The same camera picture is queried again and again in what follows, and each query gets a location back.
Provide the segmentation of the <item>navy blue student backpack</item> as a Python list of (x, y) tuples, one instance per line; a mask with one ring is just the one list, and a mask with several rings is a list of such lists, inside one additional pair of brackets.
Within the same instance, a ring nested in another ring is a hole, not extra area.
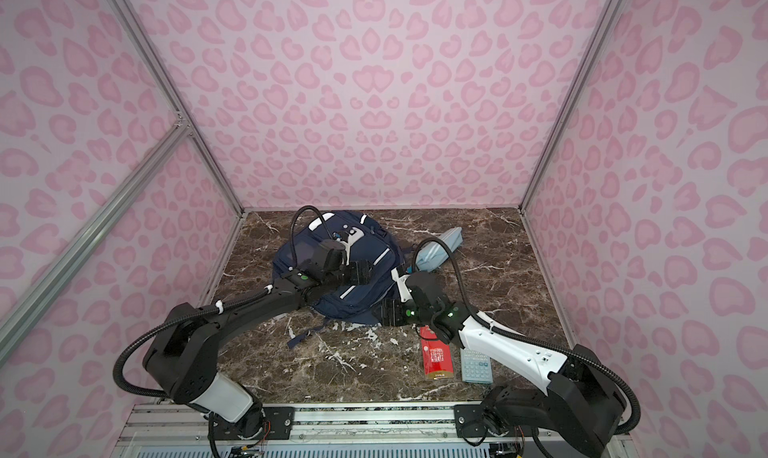
[(311, 279), (327, 276), (337, 287), (308, 302), (323, 323), (376, 326), (385, 302), (396, 294), (391, 273), (402, 270), (404, 262), (405, 253), (393, 235), (368, 215), (305, 205), (292, 217), (289, 239), (273, 258), (272, 278), (283, 278), (295, 268)]

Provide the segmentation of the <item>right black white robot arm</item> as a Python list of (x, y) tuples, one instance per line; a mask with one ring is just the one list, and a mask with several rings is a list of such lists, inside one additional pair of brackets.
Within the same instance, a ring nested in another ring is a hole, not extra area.
[(558, 433), (587, 457), (602, 455), (615, 435), (635, 429), (642, 416), (639, 399), (615, 371), (589, 349), (557, 346), (516, 332), (479, 310), (469, 299), (461, 269), (450, 247), (431, 236), (446, 254), (459, 300), (444, 292), (436, 277), (417, 268), (393, 277), (395, 295), (371, 308), (384, 326), (426, 326), (444, 344), (482, 353), (533, 384), (530, 390), (492, 389), (483, 399), (488, 433), (518, 426)]

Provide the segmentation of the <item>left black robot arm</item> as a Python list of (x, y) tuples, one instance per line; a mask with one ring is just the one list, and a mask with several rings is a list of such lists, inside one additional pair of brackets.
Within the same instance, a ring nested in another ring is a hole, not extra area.
[(305, 307), (330, 310), (333, 294), (373, 281), (386, 233), (365, 214), (318, 213), (317, 226), (289, 236), (292, 265), (262, 290), (226, 302), (183, 303), (118, 356), (113, 380), (123, 391), (167, 398), (206, 415), (209, 426), (231, 425), (241, 438), (265, 435), (258, 398), (218, 368), (222, 346), (256, 325)]

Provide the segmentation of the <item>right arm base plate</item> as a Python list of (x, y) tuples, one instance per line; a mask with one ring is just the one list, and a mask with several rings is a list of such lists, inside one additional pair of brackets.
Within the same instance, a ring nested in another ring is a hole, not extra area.
[(487, 440), (501, 438), (530, 437), (532, 427), (528, 425), (502, 424), (499, 418), (491, 418), (483, 411), (479, 402), (460, 403), (452, 407), (454, 427), (459, 438), (477, 441), (483, 436)]

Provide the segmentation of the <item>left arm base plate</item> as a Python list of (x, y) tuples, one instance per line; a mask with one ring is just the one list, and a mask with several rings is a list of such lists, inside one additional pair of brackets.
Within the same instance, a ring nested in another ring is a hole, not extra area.
[(228, 441), (288, 440), (294, 420), (294, 407), (268, 405), (247, 412), (236, 423), (216, 415), (209, 427), (209, 436), (214, 440)]

